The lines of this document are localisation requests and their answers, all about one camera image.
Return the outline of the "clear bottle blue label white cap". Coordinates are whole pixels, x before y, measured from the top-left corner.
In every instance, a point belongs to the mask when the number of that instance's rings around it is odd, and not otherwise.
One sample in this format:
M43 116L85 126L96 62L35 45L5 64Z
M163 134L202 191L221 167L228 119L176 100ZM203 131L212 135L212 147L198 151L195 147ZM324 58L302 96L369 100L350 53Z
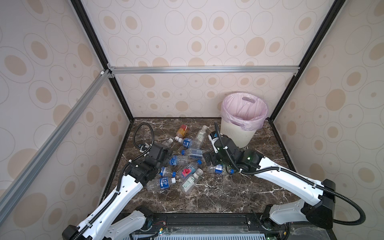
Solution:
M190 138L184 138L184 139L175 138L175 140L178 143L181 143L185 148L200 149L200 146L197 140L193 140Z

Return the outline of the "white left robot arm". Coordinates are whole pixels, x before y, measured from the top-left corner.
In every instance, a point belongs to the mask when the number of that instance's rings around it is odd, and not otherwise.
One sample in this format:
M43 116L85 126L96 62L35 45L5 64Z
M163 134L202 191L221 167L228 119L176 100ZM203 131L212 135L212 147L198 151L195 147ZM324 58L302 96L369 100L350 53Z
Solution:
M117 186L105 200L77 226L68 225L64 240L113 240L141 229L149 215L134 211L120 224L114 224L124 207L152 181L173 155L169 147L153 143L145 152L129 160L119 176Z

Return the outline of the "clear bottle blue label front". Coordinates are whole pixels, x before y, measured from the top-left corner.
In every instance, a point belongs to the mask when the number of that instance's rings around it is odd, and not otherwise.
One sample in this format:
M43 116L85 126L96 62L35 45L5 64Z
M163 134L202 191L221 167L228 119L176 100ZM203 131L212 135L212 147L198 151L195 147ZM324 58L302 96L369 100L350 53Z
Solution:
M163 191L171 187L176 183L176 178L162 177L149 181L146 185L148 192Z

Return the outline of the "crushed bottle blue label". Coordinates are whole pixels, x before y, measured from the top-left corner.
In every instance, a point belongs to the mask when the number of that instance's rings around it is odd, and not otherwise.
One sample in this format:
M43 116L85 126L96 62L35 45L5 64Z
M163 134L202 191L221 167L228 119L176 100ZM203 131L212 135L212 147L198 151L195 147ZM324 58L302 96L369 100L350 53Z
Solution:
M162 167L160 172L159 172L159 175L161 177L170 177L170 178L175 178L176 177L176 172L174 172L172 170L172 168L170 167Z

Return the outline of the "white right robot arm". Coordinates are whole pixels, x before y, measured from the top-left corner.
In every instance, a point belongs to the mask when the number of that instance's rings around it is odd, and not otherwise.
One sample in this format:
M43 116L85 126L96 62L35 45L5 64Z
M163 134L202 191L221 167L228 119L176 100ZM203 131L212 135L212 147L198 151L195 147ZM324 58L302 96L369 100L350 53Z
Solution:
M299 197L293 203L267 205L259 218L266 230L290 222L309 222L323 229L333 227L335 197L325 191L334 190L332 181L322 183L306 178L273 162L257 150L241 150L226 135L212 132L208 138L213 150L205 154L207 165L223 165L224 171L256 176Z

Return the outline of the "clear unlabelled bottle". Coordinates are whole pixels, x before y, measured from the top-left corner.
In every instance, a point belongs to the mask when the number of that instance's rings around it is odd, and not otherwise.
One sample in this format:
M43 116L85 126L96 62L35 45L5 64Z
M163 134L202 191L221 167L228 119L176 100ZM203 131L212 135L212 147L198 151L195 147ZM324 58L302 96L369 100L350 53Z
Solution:
M171 148L174 140L173 138L169 138L162 142L162 145L166 146L167 148Z

